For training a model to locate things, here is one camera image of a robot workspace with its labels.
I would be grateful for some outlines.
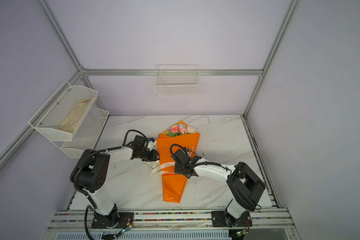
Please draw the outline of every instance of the bouquet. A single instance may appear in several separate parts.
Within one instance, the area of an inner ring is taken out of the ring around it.
[[[175,124],[172,127],[168,128],[167,135],[169,137],[176,137],[184,134],[197,133],[196,129],[191,126],[185,127],[184,124]]]

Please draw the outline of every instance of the coral pink rose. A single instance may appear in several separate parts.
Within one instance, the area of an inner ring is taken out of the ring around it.
[[[173,125],[169,131],[178,132],[179,131],[179,126],[178,125]]]
[[[182,134],[186,134],[188,131],[187,131],[186,128],[180,128],[180,132],[181,132]]]

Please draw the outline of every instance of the marble tabletop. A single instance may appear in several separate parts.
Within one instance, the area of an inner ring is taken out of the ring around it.
[[[221,164],[245,162],[262,178],[240,115],[110,116],[96,149],[120,146],[129,129],[157,138],[159,133],[179,120],[195,127],[200,133],[197,155]],[[130,132],[127,142],[132,141],[135,135]],[[233,199],[225,182],[208,177],[191,177],[179,204],[164,202],[161,175],[152,175],[149,170],[139,159],[110,163],[105,187],[118,209],[224,209]],[[77,193],[69,209],[85,210],[88,204],[87,198]],[[263,208],[272,206],[267,190],[261,196],[259,205]]]

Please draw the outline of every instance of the mesh shelf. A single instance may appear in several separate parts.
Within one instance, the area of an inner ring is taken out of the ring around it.
[[[108,115],[108,111],[92,107],[72,141],[65,141],[60,149],[71,158],[79,158],[85,150],[94,149]]]
[[[160,68],[187,67],[187,69],[164,70]],[[197,95],[199,82],[197,65],[158,65],[155,82],[156,96]]]
[[[98,92],[96,90],[86,88],[84,86],[71,86],[68,82],[63,85],[68,85],[64,93],[58,98],[56,103],[47,111],[41,120],[34,126],[31,120],[28,122],[38,132],[40,132],[49,141],[72,141],[80,128],[83,120],[86,118],[89,110],[97,99]],[[72,106],[80,99],[93,98],[81,116],[80,121],[72,133],[59,130],[59,126],[65,117],[69,114]]]

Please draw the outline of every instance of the black mounting plate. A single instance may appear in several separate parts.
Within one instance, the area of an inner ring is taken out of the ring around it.
[[[119,215],[119,220],[118,220],[116,226],[113,228],[123,229],[123,228],[127,227],[128,222],[133,223],[133,216],[134,216],[133,212],[118,212],[117,214]],[[91,226],[92,229],[107,228],[104,226],[103,223],[100,223],[101,221],[98,221],[96,219],[96,222],[95,222],[95,219],[96,218],[94,218],[93,222],[92,222],[92,226]]]
[[[245,211],[241,215],[240,222],[235,227],[245,227],[245,226],[247,226],[247,223],[244,222],[244,221],[247,221],[249,226],[251,227],[252,226],[252,220],[248,219],[248,217],[251,218],[250,212]],[[214,226],[214,227],[229,227],[225,223],[224,211],[212,211],[212,226]]]

